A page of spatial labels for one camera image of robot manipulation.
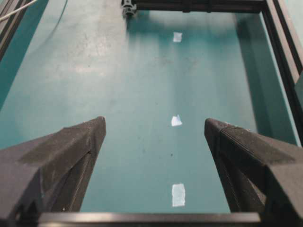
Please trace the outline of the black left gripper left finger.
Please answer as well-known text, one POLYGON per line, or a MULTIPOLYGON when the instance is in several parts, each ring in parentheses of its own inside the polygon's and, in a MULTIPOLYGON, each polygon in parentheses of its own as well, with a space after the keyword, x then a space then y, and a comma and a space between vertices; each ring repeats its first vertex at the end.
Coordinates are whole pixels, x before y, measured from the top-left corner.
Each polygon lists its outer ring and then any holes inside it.
POLYGON ((106 136, 100 116, 0 151, 0 224, 78 212, 106 136))

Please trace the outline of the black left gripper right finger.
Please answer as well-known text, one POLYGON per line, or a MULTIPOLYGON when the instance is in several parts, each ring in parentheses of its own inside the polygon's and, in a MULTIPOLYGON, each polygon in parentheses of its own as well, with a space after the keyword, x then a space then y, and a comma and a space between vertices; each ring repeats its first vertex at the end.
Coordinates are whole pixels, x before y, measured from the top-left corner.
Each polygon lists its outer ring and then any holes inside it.
POLYGON ((257 212, 269 226, 302 226, 302 147, 212 118, 204 134, 231 212, 257 212))

